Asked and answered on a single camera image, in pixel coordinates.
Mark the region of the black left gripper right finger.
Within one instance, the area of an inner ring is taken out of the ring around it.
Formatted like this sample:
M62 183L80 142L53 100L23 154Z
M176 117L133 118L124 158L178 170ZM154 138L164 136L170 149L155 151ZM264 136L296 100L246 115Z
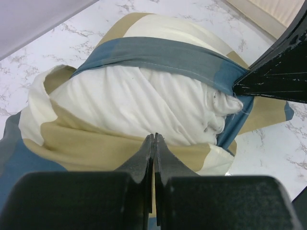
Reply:
M269 176L200 176L154 137L157 225L163 230L302 230L282 184Z

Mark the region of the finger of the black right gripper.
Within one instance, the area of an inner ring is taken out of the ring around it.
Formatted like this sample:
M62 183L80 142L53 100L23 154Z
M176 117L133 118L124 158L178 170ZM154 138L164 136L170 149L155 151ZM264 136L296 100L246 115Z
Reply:
M307 2L286 31L233 87L237 95L307 101Z

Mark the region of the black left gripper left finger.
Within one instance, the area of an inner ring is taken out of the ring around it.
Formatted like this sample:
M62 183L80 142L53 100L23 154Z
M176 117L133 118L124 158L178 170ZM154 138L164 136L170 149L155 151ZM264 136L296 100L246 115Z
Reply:
M154 136L114 171L32 172L13 187L3 230L145 230L152 211Z

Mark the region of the white pillow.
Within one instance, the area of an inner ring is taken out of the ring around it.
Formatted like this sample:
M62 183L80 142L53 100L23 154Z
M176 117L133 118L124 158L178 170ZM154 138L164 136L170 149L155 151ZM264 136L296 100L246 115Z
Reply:
M67 109L97 127L170 145L216 143L227 115L243 104L189 77L136 67L84 71L58 94Z

